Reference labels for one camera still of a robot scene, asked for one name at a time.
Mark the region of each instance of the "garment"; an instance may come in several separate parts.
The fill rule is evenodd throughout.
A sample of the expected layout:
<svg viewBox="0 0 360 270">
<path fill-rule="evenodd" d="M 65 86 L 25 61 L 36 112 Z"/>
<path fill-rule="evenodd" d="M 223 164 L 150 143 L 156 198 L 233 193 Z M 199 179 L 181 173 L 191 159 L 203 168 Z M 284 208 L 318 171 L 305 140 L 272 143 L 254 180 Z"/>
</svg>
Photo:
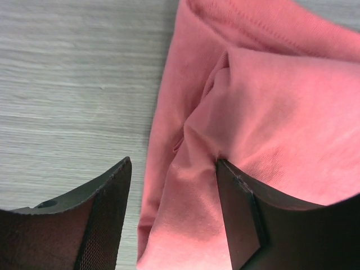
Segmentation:
<svg viewBox="0 0 360 270">
<path fill-rule="evenodd" d="M 181 0 L 148 148 L 137 268 L 231 269 L 219 158 L 313 203 L 357 194 L 359 63 L 360 34 L 292 1 Z"/>
</svg>

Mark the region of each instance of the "pink t-shirt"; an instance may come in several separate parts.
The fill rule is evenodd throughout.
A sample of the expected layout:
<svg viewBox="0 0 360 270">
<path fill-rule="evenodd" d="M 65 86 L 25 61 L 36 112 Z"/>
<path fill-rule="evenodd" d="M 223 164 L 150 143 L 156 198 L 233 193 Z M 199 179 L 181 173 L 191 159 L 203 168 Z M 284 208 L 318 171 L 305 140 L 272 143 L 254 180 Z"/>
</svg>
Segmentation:
<svg viewBox="0 0 360 270">
<path fill-rule="evenodd" d="M 181 0 L 152 126 L 140 270 L 231 269 L 217 158 L 328 205 L 360 191 L 360 34 L 290 0 Z"/>
</svg>

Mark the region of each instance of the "gray wooden surface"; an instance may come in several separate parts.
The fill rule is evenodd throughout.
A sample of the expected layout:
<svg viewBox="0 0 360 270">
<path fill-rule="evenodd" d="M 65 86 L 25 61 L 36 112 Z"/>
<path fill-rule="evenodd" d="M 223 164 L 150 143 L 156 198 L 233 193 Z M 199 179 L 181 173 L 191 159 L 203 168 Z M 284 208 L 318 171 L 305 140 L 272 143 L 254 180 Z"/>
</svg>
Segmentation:
<svg viewBox="0 0 360 270">
<path fill-rule="evenodd" d="M 303 0 L 360 29 L 359 0 Z M 0 0 L 0 207 L 35 206 L 124 156 L 118 269 L 135 269 L 148 137 L 177 0 Z"/>
</svg>

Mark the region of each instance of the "crumpled cloth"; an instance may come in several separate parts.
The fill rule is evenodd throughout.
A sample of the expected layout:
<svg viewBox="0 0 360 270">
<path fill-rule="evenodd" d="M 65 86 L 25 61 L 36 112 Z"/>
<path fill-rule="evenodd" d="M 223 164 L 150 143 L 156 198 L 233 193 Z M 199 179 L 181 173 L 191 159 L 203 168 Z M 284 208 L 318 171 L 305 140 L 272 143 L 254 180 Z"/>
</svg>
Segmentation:
<svg viewBox="0 0 360 270">
<path fill-rule="evenodd" d="M 359 193 L 359 63 L 360 34 L 292 1 L 181 0 L 148 147 L 137 268 L 231 269 L 219 158 L 313 203 Z"/>
</svg>

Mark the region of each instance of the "screw hole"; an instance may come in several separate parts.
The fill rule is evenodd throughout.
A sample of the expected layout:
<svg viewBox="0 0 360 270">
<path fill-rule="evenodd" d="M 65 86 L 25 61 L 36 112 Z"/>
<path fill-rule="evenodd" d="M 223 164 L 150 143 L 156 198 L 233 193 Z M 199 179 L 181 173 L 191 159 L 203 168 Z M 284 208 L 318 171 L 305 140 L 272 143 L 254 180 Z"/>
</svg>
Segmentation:
<svg viewBox="0 0 360 270">
<path fill-rule="evenodd" d="M 39 204 L 37 206 L 37 208 L 46 208 L 46 207 L 52 207 L 54 205 L 57 205 L 57 201 L 55 200 L 48 200 L 48 201 L 44 201 L 41 204 Z"/>
</svg>

